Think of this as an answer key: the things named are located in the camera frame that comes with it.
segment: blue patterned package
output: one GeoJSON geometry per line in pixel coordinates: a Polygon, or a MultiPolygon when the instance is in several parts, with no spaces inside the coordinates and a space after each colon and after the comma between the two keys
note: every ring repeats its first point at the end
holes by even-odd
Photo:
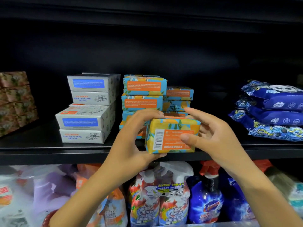
{"type": "Polygon", "coordinates": [[[255,97],[265,109],[303,111],[303,90],[294,86],[250,80],[242,91],[255,97]]]}
{"type": "Polygon", "coordinates": [[[298,111],[279,111],[261,109],[261,105],[247,97],[240,98],[236,102],[236,107],[245,109],[249,114],[257,119],[260,123],[286,125],[286,126],[303,126],[303,113],[298,111]]]}
{"type": "Polygon", "coordinates": [[[245,110],[233,110],[229,116],[241,123],[248,130],[248,135],[293,142],[303,141],[303,129],[298,126],[264,125],[249,117],[245,110]]]}

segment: store shelf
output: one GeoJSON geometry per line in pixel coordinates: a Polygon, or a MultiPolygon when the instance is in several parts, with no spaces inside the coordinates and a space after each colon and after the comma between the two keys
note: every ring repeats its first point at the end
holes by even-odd
{"type": "Polygon", "coordinates": [[[298,30],[298,0],[0,0],[0,18],[181,30],[298,30]]]}
{"type": "MultiPolygon", "coordinates": [[[[104,144],[62,143],[56,120],[37,122],[0,138],[0,165],[100,163],[105,160],[117,133],[118,129],[113,129],[104,144]]],[[[247,135],[239,140],[252,159],[303,158],[303,143],[283,143],[247,135]]],[[[145,150],[143,140],[137,140],[136,145],[145,150]]],[[[195,153],[169,153],[162,160],[209,159],[208,154],[197,150],[195,153]]]]}

